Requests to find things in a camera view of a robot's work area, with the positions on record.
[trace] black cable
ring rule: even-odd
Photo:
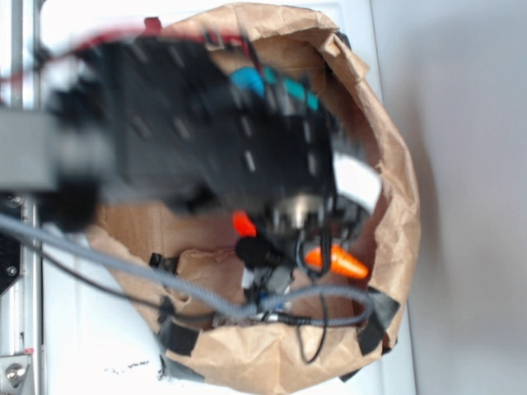
[[[304,254],[303,254],[303,247],[297,245],[296,248],[296,261],[299,262],[303,266],[303,268],[306,269],[307,275],[311,279],[311,284],[314,286],[316,281],[321,278],[324,274],[329,272],[331,269],[331,242],[332,242],[332,236],[331,236],[331,230],[329,228],[323,228],[322,232],[320,234],[320,253],[322,255],[322,270],[320,272],[316,272],[314,270],[311,270],[307,267],[304,260]],[[296,335],[298,337],[298,342],[300,344],[300,353],[302,360],[306,365],[310,365],[313,362],[317,360],[317,358],[320,355],[320,352],[322,352],[322,348],[324,347],[324,343],[327,337],[328,333],[328,304],[326,302],[326,299],[321,295],[320,296],[320,303],[322,304],[322,314],[323,314],[323,332],[322,337],[320,338],[319,346],[316,350],[316,353],[311,357],[311,359],[307,359],[305,357],[305,350],[304,350],[304,342],[302,341],[302,336],[300,333],[300,327],[301,324],[296,325]]]
[[[320,296],[320,303],[322,304],[323,320],[325,323],[327,323],[328,322],[328,305],[326,303],[326,299],[323,296]],[[328,333],[328,325],[326,324],[322,327],[323,332],[320,338],[319,346],[316,350],[316,353],[309,360],[305,357],[304,342],[302,341],[300,327],[301,325],[296,325],[296,336],[298,337],[298,342],[300,343],[301,357],[306,365],[311,365],[313,362],[317,360],[317,358],[320,356],[320,353],[322,352],[322,348],[324,348],[324,344],[325,344],[327,333]]]
[[[304,261],[304,242],[302,241],[302,234],[299,233],[296,237],[295,243],[295,262],[298,268],[300,268],[305,274],[309,268],[306,266]]]
[[[71,276],[71,277],[73,277],[73,278],[85,283],[88,286],[91,286],[91,287],[93,287],[93,288],[95,288],[97,290],[105,292],[106,294],[118,297],[120,299],[128,300],[129,302],[142,304],[142,305],[147,306],[147,307],[149,307],[151,309],[157,310],[161,314],[166,314],[168,316],[174,317],[175,319],[178,319],[179,321],[184,321],[184,322],[187,322],[187,323],[196,323],[196,322],[208,321],[209,319],[213,319],[214,318],[215,313],[201,314],[201,315],[179,314],[179,313],[175,312],[173,306],[169,307],[169,306],[163,305],[163,304],[156,304],[156,303],[150,302],[148,300],[144,300],[144,299],[138,298],[136,296],[126,295],[126,294],[124,294],[122,292],[119,292],[117,290],[113,290],[113,289],[111,289],[111,288],[109,288],[107,286],[103,286],[103,285],[101,285],[101,284],[99,284],[99,283],[97,283],[97,282],[95,282],[95,281],[83,276],[82,274],[79,274],[79,273],[73,271],[69,267],[64,266],[56,258],[52,257],[48,253],[45,253],[41,249],[35,247],[32,243],[30,243],[30,242],[28,242],[26,240],[23,240],[23,239],[19,239],[19,241],[21,242],[21,244],[24,244],[26,248],[28,248],[32,252],[36,253],[40,257],[46,259],[49,263],[53,264],[61,272],[64,272],[64,273],[68,274],[69,276]]]

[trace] teal component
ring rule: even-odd
[[[270,85],[274,85],[277,83],[277,75],[272,68],[266,67],[263,70],[263,78]],[[307,106],[310,109],[313,109],[314,111],[319,109],[319,99],[312,92],[309,91],[307,91],[306,97],[306,90],[300,82],[294,81],[291,78],[287,77],[284,78],[284,81],[287,93],[289,93],[289,95],[293,96],[295,99],[298,100],[305,100]]]
[[[260,97],[265,96],[265,87],[262,77],[252,67],[242,67],[231,74],[231,81],[240,89],[249,89]]]

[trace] white wall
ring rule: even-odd
[[[372,0],[422,195],[421,395],[527,391],[527,2]]]

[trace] black tape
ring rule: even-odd
[[[340,376],[339,379],[343,383],[346,383],[348,380],[352,379],[355,376],[355,374],[359,373],[360,371],[361,371],[360,369],[357,369],[354,372],[351,372],[351,373],[344,374],[344,375]]]
[[[168,296],[163,296],[161,298],[161,308],[159,309],[159,317],[157,317],[158,323],[164,323],[167,318],[169,318],[168,312],[174,312],[174,305]]]
[[[163,369],[162,374],[165,376],[180,380],[195,381],[197,383],[205,382],[205,378],[201,374],[194,372],[180,362],[169,359],[166,355],[161,355],[161,366]]]
[[[155,269],[157,269],[162,260],[163,256],[160,253],[152,253],[152,255],[150,256],[149,265],[150,267],[154,267]]]
[[[397,300],[393,300],[375,288],[369,287],[368,295],[373,300],[374,307],[368,324],[359,335],[359,347],[364,356],[371,353],[382,342],[386,330],[401,305]]]
[[[338,31],[337,33],[335,33],[337,35],[337,37],[339,37],[339,39],[341,39],[345,45],[348,47],[348,48],[352,48],[352,45],[350,44],[349,42],[349,38],[347,37],[347,35],[345,35],[342,31]]]
[[[198,336],[199,331],[181,327],[171,319],[165,319],[157,338],[166,349],[180,356],[190,356],[196,347]]]
[[[150,267],[164,270],[165,272],[168,272],[170,274],[175,274],[179,263],[180,257],[163,258],[163,256],[159,253],[152,253],[152,255],[150,256],[149,264]]]

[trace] metal rail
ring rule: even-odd
[[[0,71],[3,75],[32,61],[39,38],[42,0],[0,0]],[[38,75],[28,72],[2,86],[11,108],[40,106]],[[25,199],[23,221],[38,226],[35,204]],[[0,297],[0,393],[44,395],[42,260],[21,250],[18,280]]]

